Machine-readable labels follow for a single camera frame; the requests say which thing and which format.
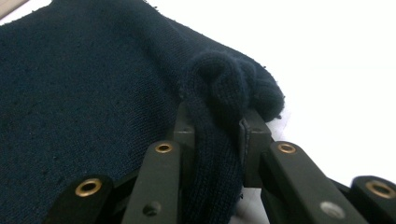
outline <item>white surface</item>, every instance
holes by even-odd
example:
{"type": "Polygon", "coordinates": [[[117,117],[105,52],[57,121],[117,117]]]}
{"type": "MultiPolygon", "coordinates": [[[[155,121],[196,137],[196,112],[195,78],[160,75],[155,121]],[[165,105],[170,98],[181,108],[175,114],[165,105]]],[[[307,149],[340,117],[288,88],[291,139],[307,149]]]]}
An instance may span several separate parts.
{"type": "MultiPolygon", "coordinates": [[[[42,3],[31,0],[27,11],[42,3]]],[[[270,123],[275,140],[299,145],[325,175],[347,186],[358,175],[396,182],[396,3],[149,3],[267,66],[286,95],[283,119],[270,123]]],[[[244,191],[232,223],[265,222],[260,201],[250,200],[259,192],[244,191]]]]}
{"type": "Polygon", "coordinates": [[[9,22],[15,21],[21,17],[24,17],[24,16],[32,13],[33,11],[38,10],[41,7],[47,6],[50,2],[51,2],[51,0],[29,0],[22,6],[15,9],[10,14],[6,15],[2,20],[0,20],[0,25],[9,23],[9,22]]]}

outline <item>knitted sweater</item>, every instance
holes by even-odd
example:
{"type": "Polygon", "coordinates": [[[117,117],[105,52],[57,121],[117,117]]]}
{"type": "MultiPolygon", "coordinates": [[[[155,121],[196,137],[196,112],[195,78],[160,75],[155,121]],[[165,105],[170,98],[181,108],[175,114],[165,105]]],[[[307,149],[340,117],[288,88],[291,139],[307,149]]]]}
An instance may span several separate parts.
{"type": "Polygon", "coordinates": [[[238,121],[284,104],[264,67],[140,0],[54,0],[0,27],[0,222],[41,222],[74,179],[138,169],[180,102],[197,150],[183,223],[227,223],[238,121]]]}

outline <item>screw hole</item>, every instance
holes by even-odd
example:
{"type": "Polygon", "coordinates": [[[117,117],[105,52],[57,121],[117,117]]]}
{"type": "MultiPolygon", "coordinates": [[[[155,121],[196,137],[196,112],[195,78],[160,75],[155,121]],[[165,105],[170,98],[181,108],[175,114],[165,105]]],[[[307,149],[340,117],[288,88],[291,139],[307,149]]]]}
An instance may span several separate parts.
{"type": "Polygon", "coordinates": [[[81,190],[82,191],[90,191],[90,190],[93,190],[95,187],[96,187],[95,183],[88,183],[88,184],[82,186],[81,190]]]}
{"type": "Polygon", "coordinates": [[[284,153],[294,153],[294,152],[296,152],[296,148],[294,146],[286,144],[286,143],[279,144],[277,146],[277,149],[279,149],[280,151],[282,151],[284,153]]]}
{"type": "Polygon", "coordinates": [[[146,206],[143,208],[143,214],[146,217],[155,217],[161,212],[161,204],[158,202],[152,202],[149,204],[146,204],[146,206]]]}
{"type": "Polygon", "coordinates": [[[172,146],[169,144],[160,144],[155,147],[155,150],[160,153],[166,153],[172,150],[172,146]]]}
{"type": "Polygon", "coordinates": [[[76,195],[87,197],[93,195],[102,187],[102,182],[98,178],[87,179],[76,188],[76,195]]]}
{"type": "Polygon", "coordinates": [[[373,194],[385,199],[392,199],[396,197],[396,191],[394,189],[377,180],[367,182],[366,188],[369,189],[373,194]]]}

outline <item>knit texture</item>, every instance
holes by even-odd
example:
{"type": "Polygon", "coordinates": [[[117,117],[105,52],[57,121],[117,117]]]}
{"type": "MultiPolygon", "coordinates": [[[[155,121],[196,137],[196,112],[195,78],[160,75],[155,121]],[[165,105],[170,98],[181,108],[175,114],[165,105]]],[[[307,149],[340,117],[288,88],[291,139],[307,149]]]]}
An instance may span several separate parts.
{"type": "Polygon", "coordinates": [[[0,222],[41,222],[74,179],[138,169],[183,101],[197,150],[183,223],[228,223],[238,121],[284,104],[262,66],[139,0],[54,0],[1,26],[0,222]]]}

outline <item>metal rivet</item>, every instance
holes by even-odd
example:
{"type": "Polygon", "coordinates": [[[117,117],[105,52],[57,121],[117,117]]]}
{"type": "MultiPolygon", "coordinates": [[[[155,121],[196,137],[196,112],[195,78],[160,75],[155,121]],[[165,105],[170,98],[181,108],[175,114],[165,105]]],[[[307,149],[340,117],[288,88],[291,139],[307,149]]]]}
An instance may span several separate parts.
{"type": "Polygon", "coordinates": [[[342,209],[338,204],[331,202],[322,202],[320,204],[320,209],[329,217],[344,219],[346,217],[346,213],[344,209],[342,209]]]}
{"type": "Polygon", "coordinates": [[[372,180],[366,183],[366,188],[369,189],[373,194],[385,198],[385,199],[392,199],[396,197],[396,191],[392,189],[387,184],[372,180]]]}
{"type": "Polygon", "coordinates": [[[284,153],[294,153],[296,152],[296,148],[290,144],[281,143],[277,146],[277,149],[284,153]]]}
{"type": "Polygon", "coordinates": [[[167,153],[172,150],[172,146],[169,144],[159,144],[155,147],[155,150],[159,153],[167,153]]]}
{"type": "Polygon", "coordinates": [[[93,195],[102,187],[102,182],[98,178],[86,179],[76,188],[76,195],[87,197],[93,195]]]}

